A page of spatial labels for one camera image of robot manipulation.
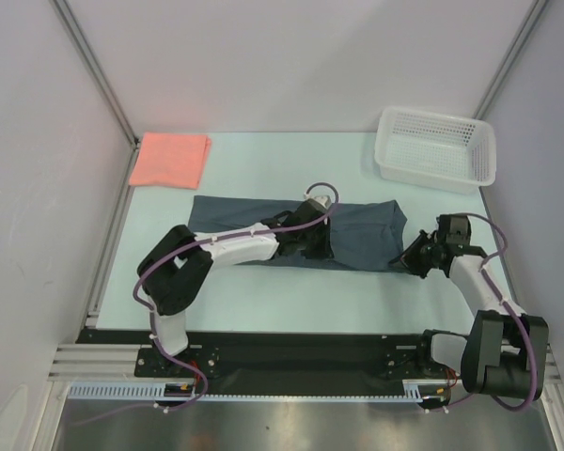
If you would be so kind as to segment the blue-grey t shirt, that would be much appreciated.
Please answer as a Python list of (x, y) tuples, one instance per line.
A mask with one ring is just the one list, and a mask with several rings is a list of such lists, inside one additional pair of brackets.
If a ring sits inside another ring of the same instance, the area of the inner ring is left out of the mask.
[[(285, 210), (296, 210), (296, 200), (229, 198), (197, 195), (187, 226), (193, 232), (227, 232), (250, 226)], [(299, 254), (261, 261), (260, 266), (327, 271), (386, 272), (388, 263), (403, 252), (407, 223), (397, 201), (341, 204), (330, 220), (333, 257), (308, 259)]]

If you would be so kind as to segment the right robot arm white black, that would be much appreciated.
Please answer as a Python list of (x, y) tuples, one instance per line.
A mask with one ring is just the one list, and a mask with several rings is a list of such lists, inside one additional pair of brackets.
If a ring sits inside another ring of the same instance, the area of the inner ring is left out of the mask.
[(446, 368), (459, 372), (463, 389), (492, 397), (502, 408), (519, 412), (542, 393), (549, 326), (531, 316), (498, 284), (492, 254), (471, 242), (474, 214), (442, 214), (432, 232), (417, 238), (388, 264), (394, 272), (426, 278), (439, 270), (458, 289), (474, 320), (468, 334), (428, 330), (415, 367), (426, 377)]

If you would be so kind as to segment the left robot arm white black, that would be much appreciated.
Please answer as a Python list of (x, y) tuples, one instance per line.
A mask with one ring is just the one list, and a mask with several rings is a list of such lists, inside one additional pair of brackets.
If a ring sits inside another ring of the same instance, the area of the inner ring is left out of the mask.
[(138, 266), (133, 295), (144, 293), (153, 339), (159, 348), (156, 364), (176, 376), (189, 364), (186, 309), (196, 299), (210, 272), (244, 263), (283, 257), (326, 260), (330, 244), (329, 196), (304, 200), (296, 210), (283, 211), (248, 227), (219, 233), (194, 233), (177, 225)]

